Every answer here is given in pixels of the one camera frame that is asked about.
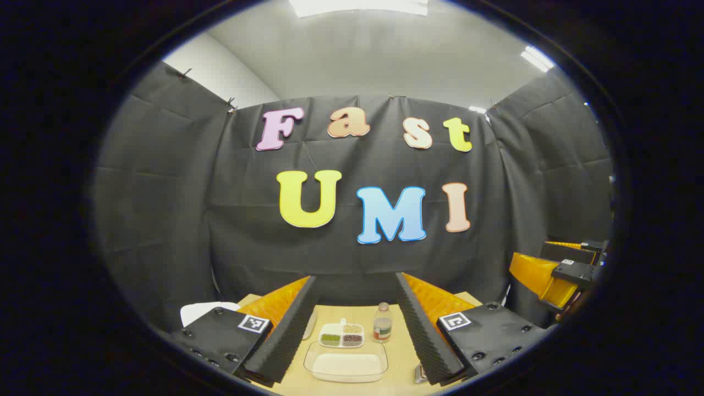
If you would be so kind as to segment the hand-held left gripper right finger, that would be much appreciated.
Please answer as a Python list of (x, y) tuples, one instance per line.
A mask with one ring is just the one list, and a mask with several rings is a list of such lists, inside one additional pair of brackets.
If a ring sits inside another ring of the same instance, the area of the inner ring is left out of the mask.
[(395, 274), (395, 283), (413, 348), (432, 385), (511, 362), (552, 333), (495, 301), (470, 304), (403, 272)]

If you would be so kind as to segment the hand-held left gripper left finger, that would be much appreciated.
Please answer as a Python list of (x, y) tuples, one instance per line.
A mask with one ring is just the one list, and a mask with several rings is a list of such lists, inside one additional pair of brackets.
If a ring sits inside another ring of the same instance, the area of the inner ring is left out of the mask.
[(304, 277), (236, 311), (219, 304), (173, 331), (172, 338), (229, 375), (264, 386), (280, 383), (317, 304), (316, 281)]

